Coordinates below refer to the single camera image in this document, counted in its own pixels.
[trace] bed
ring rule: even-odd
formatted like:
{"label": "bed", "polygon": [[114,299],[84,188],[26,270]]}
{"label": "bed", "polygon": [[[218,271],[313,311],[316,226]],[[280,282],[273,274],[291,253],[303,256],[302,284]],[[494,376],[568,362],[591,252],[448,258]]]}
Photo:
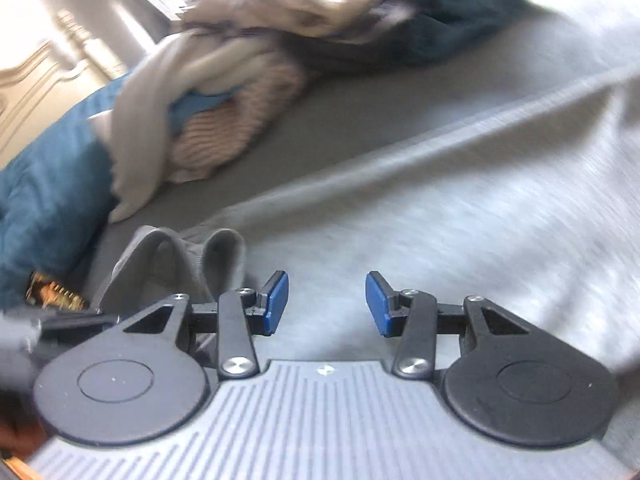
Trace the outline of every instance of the bed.
{"label": "bed", "polygon": [[[605,443],[640,467],[640,0],[530,1],[445,62],[320,80],[210,180],[108,226],[84,295],[144,224],[235,228],[248,285],[290,274],[262,361],[389,358],[369,270],[444,302],[481,294],[619,374]],[[455,346],[438,343],[440,365]]]}

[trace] metal screw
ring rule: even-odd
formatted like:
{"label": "metal screw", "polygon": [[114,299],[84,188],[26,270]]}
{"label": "metal screw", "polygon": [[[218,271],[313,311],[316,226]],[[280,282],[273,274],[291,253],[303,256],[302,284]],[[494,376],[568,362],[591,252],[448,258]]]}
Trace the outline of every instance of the metal screw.
{"label": "metal screw", "polygon": [[318,368],[318,373],[320,375],[324,375],[325,377],[327,375],[331,375],[334,372],[335,372],[335,368],[332,367],[331,365],[324,365]]}
{"label": "metal screw", "polygon": [[403,374],[420,374],[428,371],[431,366],[427,362],[427,359],[421,357],[408,357],[402,359],[398,364],[398,368]]}
{"label": "metal screw", "polygon": [[232,375],[240,375],[254,369],[254,362],[246,357],[230,357],[222,363],[222,369]]}

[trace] blue pillow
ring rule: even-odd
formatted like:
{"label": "blue pillow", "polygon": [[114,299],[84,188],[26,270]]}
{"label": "blue pillow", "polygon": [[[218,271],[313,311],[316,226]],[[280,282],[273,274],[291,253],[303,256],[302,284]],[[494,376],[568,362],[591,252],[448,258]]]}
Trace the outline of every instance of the blue pillow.
{"label": "blue pillow", "polygon": [[[79,102],[0,171],[0,308],[24,303],[34,270],[63,279],[116,205],[111,159],[86,119],[113,108],[126,77]],[[180,101],[197,105],[178,101],[175,110],[194,113],[227,97],[187,94]],[[177,115],[174,128],[188,118]]]}

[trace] ribbed surface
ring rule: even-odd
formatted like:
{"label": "ribbed surface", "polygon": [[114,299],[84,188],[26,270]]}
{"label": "ribbed surface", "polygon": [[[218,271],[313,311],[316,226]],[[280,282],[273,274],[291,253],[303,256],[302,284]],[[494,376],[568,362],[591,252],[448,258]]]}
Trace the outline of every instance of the ribbed surface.
{"label": "ribbed surface", "polygon": [[273,362],[262,376],[223,384],[177,433],[115,450],[53,440],[31,466],[46,480],[601,480],[630,473],[596,442],[556,451],[493,442],[454,418],[432,386],[397,379],[378,362]]}

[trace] pile of clothes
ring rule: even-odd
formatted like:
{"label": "pile of clothes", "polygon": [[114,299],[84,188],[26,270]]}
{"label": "pile of clothes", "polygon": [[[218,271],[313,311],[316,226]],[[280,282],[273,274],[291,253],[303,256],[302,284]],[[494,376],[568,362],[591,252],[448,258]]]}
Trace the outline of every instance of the pile of clothes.
{"label": "pile of clothes", "polygon": [[181,31],[0,171],[0,308],[64,282],[107,221],[164,181],[210,177],[322,73],[417,66],[499,30],[524,0],[193,0]]}

